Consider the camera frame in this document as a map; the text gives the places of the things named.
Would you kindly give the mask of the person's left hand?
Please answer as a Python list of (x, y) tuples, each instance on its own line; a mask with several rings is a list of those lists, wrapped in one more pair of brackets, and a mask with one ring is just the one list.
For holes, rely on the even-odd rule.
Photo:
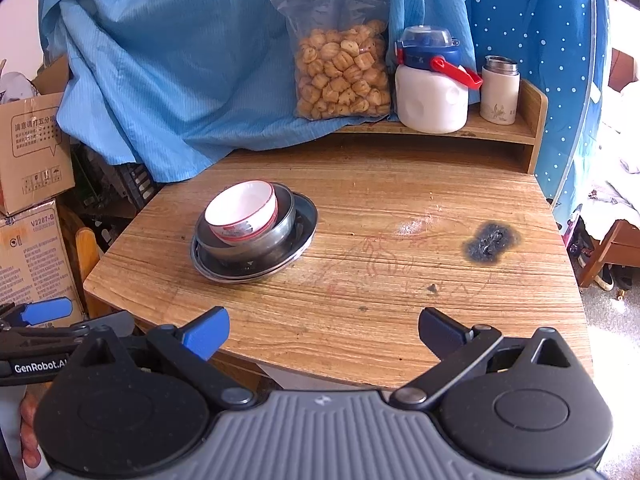
[(21, 446), (23, 463), (30, 469), (37, 468), (41, 463), (41, 453), (34, 430), (37, 408), (37, 399), (30, 392), (26, 392), (20, 404)]

